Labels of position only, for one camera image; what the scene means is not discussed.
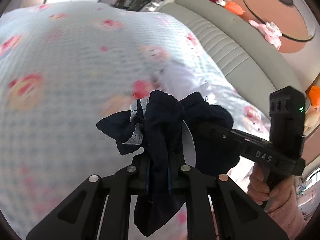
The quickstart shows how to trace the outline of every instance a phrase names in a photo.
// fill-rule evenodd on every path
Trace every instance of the person's hand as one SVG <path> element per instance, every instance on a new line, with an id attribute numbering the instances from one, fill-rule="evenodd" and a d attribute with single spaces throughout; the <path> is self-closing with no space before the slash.
<path id="1" fill-rule="evenodd" d="M 272 203 L 268 212 L 272 212 L 284 205 L 291 194 L 293 188 L 294 176 L 290 176 L 270 191 L 268 185 L 263 182 L 263 172 L 260 166 L 256 163 L 253 166 L 253 172 L 250 175 L 250 184 L 247 194 L 258 204 L 262 205 L 263 201 L 269 200 L 271 197 Z"/>

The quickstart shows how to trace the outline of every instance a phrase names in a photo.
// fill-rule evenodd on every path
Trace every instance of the pink sleeve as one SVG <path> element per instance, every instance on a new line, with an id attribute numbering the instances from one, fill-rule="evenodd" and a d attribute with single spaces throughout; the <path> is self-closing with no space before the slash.
<path id="1" fill-rule="evenodd" d="M 294 240 L 307 224 L 297 206 L 297 198 L 293 191 L 283 206 L 268 215 L 287 233 L 289 240 Z"/>

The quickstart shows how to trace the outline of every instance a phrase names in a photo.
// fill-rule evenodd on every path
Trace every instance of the black device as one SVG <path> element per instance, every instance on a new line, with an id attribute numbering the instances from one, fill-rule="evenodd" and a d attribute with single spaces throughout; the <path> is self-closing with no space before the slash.
<path id="1" fill-rule="evenodd" d="M 305 98 L 292 87 L 270 95 L 270 141 L 210 123 L 198 132 L 270 170 L 270 188 L 290 175 L 300 176 Z M 167 142 L 172 194 L 187 198 L 188 240 L 286 240 L 286 233 L 228 176 L 204 175 L 185 165 L 183 153 Z M 131 195 L 146 195 L 148 152 L 116 174 L 91 175 L 28 234 L 27 240 L 127 240 Z M 214 229 L 210 195 L 218 232 Z"/>

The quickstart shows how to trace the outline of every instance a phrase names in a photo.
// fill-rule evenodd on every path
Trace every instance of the finger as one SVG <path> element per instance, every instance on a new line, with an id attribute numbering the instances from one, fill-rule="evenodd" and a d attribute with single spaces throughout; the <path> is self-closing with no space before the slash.
<path id="1" fill-rule="evenodd" d="M 268 187 L 268 185 L 265 182 L 257 179 L 253 174 L 249 176 L 249 180 L 250 184 L 256 191 L 267 194 L 270 192 L 270 188 Z"/>
<path id="2" fill-rule="evenodd" d="M 257 163 L 254 164 L 252 174 L 254 174 L 254 176 L 258 180 L 263 181 L 264 175 L 263 175 L 262 169 L 260 168 L 259 164 L 257 164 Z"/>
<path id="3" fill-rule="evenodd" d="M 269 196 L 275 197 L 278 194 L 286 191 L 290 191 L 293 186 L 294 176 L 290 176 L 287 179 L 281 181 L 278 185 L 274 187 L 273 190 L 270 191 Z"/>
<path id="4" fill-rule="evenodd" d="M 252 197 L 252 196 L 250 195 L 250 193 L 248 193 L 248 196 L 249 196 L 255 203 L 257 203 L 258 205 L 262 205 L 262 204 L 263 204 L 263 201 L 258 200 L 258 199 L 255 199 L 254 197 Z"/>
<path id="5" fill-rule="evenodd" d="M 265 201 L 265 200 L 269 200 L 270 197 L 268 194 L 266 193 L 262 193 L 262 192 L 258 192 L 256 191 L 251 184 L 249 184 L 248 186 L 248 193 L 250 194 L 250 196 L 252 196 L 254 199 L 260 200 L 260 201 Z"/>

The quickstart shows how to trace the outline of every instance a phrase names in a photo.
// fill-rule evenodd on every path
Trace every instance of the black handle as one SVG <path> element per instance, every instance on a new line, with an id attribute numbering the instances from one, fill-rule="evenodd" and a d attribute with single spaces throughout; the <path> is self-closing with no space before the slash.
<path id="1" fill-rule="evenodd" d="M 267 183 L 267 185 L 270 188 L 270 191 L 274 189 L 274 187 L 276 185 L 278 185 L 281 181 L 285 180 L 287 178 L 287 176 L 283 176 L 281 174 L 278 174 L 274 171 L 270 171 L 269 175 L 267 177 L 265 177 L 265 182 Z M 263 204 L 261 205 L 261 207 L 264 209 L 267 205 L 268 201 L 264 201 Z"/>

